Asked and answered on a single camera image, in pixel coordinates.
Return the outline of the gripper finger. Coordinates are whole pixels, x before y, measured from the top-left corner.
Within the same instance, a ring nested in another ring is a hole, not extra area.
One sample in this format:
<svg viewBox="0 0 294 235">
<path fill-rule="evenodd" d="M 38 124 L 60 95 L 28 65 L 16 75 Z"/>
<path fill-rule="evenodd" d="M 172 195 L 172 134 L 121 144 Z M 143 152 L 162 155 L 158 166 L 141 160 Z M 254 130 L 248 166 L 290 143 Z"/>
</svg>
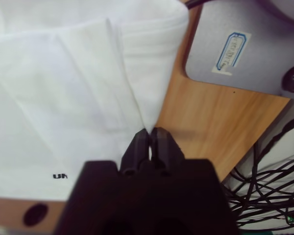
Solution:
<svg viewBox="0 0 294 235">
<path fill-rule="evenodd" d="M 156 127 L 150 135 L 151 161 L 161 174 L 172 174 L 185 160 L 184 154 L 171 133 Z"/>
<path fill-rule="evenodd" d="M 149 160 L 149 134 L 146 129 L 137 132 L 132 139 L 130 145 L 125 151 L 120 173 L 122 174 L 136 174 L 141 163 Z"/>
</svg>

